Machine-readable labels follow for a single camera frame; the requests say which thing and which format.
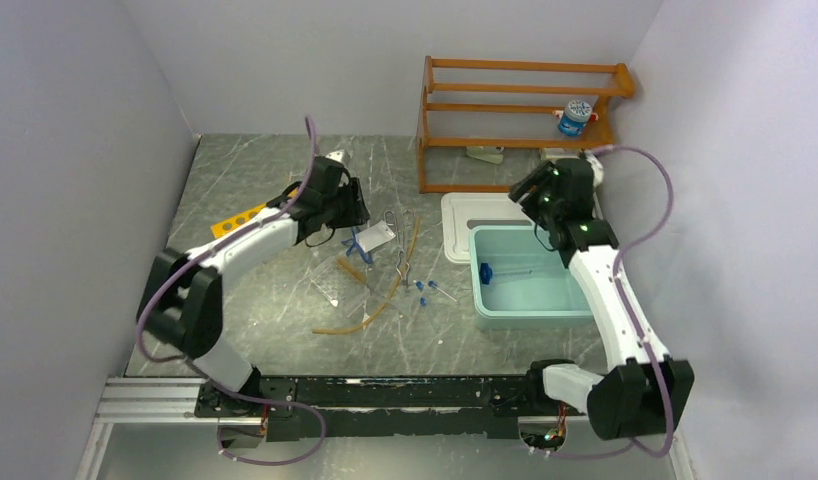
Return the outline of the metal crucible tongs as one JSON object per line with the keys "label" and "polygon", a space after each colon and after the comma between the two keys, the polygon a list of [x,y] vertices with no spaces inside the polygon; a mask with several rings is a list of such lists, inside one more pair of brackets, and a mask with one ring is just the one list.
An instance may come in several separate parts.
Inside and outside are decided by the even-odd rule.
{"label": "metal crucible tongs", "polygon": [[398,244],[395,269],[401,283],[404,286],[407,286],[409,283],[409,273],[411,270],[411,264],[408,258],[408,247],[410,243],[410,236],[415,224],[415,213],[409,209],[404,210],[402,213],[397,213],[393,210],[386,210],[383,214],[383,220],[385,221],[386,226],[389,227],[395,234],[395,240]]}

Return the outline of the blue base graduated cylinder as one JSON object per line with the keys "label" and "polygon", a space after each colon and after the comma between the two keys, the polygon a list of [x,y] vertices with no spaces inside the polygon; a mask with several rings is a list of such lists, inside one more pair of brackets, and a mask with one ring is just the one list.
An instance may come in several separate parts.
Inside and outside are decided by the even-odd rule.
{"label": "blue base graduated cylinder", "polygon": [[535,273],[534,268],[527,267],[503,267],[497,265],[493,267],[489,263],[481,263],[478,270],[478,277],[482,285],[491,285],[494,282],[512,281],[525,278]]}

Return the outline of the blue safety glasses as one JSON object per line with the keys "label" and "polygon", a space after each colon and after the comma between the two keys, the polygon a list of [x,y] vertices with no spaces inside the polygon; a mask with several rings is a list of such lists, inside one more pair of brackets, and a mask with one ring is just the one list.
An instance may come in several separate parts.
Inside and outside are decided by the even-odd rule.
{"label": "blue safety glasses", "polygon": [[353,254],[357,254],[364,264],[372,265],[374,263],[373,256],[366,252],[359,243],[357,238],[359,233],[360,230],[358,227],[351,227],[350,237],[341,241],[341,244],[345,247],[345,256],[350,257]]}

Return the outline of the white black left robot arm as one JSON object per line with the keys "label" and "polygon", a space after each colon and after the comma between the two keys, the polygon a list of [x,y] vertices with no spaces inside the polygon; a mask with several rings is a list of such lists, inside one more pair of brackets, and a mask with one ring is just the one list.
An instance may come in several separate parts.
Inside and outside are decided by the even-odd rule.
{"label": "white black left robot arm", "polygon": [[137,347],[143,349],[143,336],[150,334],[222,387],[222,403],[234,414],[256,411],[261,374],[223,337],[224,295],[253,267],[322,229],[369,220],[349,158],[345,150],[317,155],[306,182],[289,185],[232,232],[187,251],[160,252],[139,306]]}

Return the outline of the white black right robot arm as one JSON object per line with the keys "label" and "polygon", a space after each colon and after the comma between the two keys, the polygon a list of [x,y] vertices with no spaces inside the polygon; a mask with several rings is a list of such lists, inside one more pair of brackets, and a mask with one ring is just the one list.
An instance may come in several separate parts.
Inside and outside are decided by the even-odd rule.
{"label": "white black right robot arm", "polygon": [[580,287],[607,360],[604,375],[567,360],[533,363],[525,402],[538,414],[564,403],[585,414],[603,440],[671,440],[694,372],[658,339],[629,285],[615,232],[594,214],[597,170],[596,159],[586,155],[546,161],[509,190],[510,200],[547,232]]}

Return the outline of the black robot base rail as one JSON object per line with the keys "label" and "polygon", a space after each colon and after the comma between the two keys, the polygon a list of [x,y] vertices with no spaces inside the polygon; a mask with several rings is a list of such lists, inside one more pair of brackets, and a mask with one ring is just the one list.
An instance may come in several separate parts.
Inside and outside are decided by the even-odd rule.
{"label": "black robot base rail", "polygon": [[194,414],[248,427],[268,442],[332,438],[483,435],[520,439],[529,423],[554,425],[570,406],[544,397],[525,374],[467,376],[267,376],[268,404],[201,385]]}

